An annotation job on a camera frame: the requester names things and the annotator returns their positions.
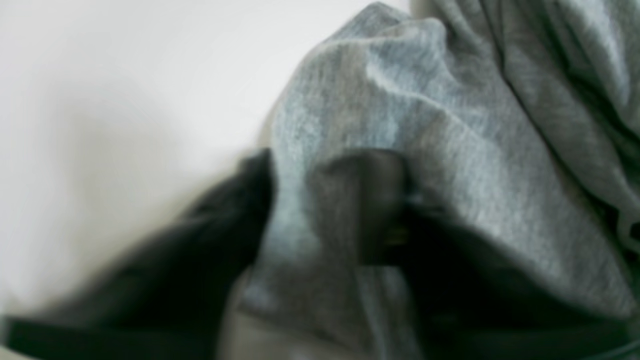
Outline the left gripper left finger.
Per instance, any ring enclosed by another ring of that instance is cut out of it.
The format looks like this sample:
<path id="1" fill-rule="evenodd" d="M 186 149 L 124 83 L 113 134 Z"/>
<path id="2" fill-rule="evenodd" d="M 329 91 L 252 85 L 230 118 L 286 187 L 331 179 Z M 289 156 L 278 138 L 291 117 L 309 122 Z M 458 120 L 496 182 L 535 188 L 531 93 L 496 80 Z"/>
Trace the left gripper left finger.
<path id="1" fill-rule="evenodd" d="M 3 317 L 2 346 L 39 360 L 215 360 L 227 300 L 256 259 L 273 193 L 264 148 L 84 291 Z"/>

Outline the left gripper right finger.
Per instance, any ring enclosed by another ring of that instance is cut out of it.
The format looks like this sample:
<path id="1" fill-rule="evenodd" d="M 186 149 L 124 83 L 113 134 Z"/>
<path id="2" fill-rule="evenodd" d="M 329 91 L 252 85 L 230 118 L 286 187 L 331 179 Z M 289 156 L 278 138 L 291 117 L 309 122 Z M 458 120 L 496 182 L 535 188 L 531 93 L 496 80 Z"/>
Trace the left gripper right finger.
<path id="1" fill-rule="evenodd" d="M 420 194 L 390 150 L 359 162 L 359 259 L 407 282 L 410 319 L 433 360 L 637 360 L 639 333 L 562 303 Z"/>

